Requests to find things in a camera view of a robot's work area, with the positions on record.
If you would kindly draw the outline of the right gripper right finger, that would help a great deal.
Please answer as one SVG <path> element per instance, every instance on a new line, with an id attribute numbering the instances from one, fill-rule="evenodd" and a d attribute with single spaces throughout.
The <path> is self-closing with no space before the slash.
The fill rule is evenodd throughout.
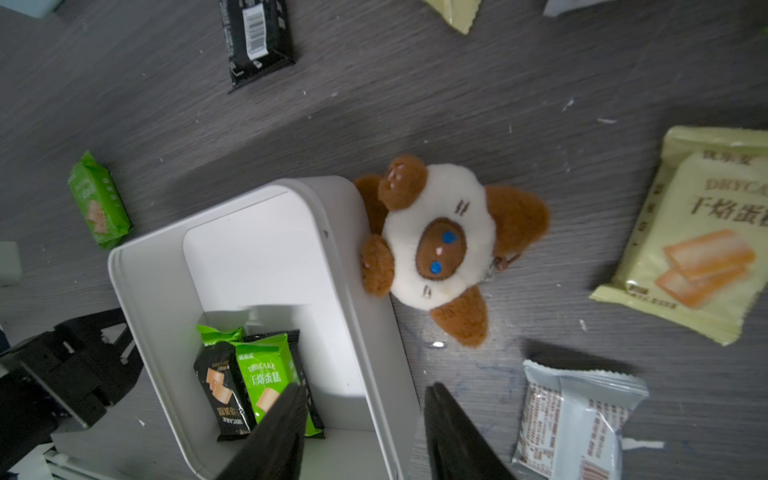
<path id="1" fill-rule="evenodd" d="M 442 383 L 425 389 L 424 423 L 433 479 L 514 478 Z"/>

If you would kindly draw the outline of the cream cookie packet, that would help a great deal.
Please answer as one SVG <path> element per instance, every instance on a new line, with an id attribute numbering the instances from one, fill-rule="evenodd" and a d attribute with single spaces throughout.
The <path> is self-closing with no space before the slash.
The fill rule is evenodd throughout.
<path id="1" fill-rule="evenodd" d="M 456 31 L 467 35 L 474 23 L 481 0 L 425 0 Z"/>

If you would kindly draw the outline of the clear snack packet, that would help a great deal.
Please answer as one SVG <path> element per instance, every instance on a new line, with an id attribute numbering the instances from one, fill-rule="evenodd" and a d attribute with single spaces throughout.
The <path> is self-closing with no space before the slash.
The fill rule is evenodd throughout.
<path id="1" fill-rule="evenodd" d="M 622 430 L 649 396 L 632 375 L 523 362 L 528 389 L 512 463 L 538 479 L 620 479 Z"/>

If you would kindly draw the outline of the black barcode snack packet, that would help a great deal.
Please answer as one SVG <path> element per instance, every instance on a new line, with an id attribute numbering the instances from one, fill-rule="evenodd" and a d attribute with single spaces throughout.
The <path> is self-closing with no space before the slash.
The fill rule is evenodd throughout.
<path id="1" fill-rule="evenodd" d="M 285 0 L 219 0 L 232 90 L 295 64 Z"/>

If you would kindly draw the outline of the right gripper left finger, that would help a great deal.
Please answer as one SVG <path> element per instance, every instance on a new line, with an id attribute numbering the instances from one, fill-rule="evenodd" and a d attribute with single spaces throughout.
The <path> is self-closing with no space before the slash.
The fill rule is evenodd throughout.
<path id="1" fill-rule="evenodd" d="M 304 386 L 288 385 L 217 479 L 298 479 L 308 419 L 306 400 Z"/>

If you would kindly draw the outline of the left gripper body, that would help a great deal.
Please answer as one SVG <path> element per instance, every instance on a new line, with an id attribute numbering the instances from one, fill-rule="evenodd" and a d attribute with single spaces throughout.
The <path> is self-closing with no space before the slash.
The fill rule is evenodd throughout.
<path id="1" fill-rule="evenodd" d="M 51 435 L 91 428 L 143 370 L 120 308 L 64 321 L 1 352 L 1 472 Z"/>

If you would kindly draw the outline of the white cookie packet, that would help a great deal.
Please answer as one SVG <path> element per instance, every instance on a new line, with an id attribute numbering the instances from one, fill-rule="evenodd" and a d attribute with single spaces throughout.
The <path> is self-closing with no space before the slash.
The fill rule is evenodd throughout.
<path id="1" fill-rule="evenodd" d="M 544 6 L 543 16 L 556 18 L 562 14 L 588 8 L 611 0 L 548 0 Z"/>

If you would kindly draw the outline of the white storage box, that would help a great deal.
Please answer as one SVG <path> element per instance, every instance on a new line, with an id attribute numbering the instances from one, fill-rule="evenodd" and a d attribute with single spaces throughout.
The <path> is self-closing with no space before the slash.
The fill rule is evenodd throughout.
<path id="1" fill-rule="evenodd" d="M 198 327 L 298 330 L 325 425 L 305 479 L 404 479 L 420 406 L 392 303 L 362 287 L 361 195 L 338 176 L 282 179 L 114 249 L 109 275 L 136 347 L 194 474 L 241 450 L 194 374 Z"/>

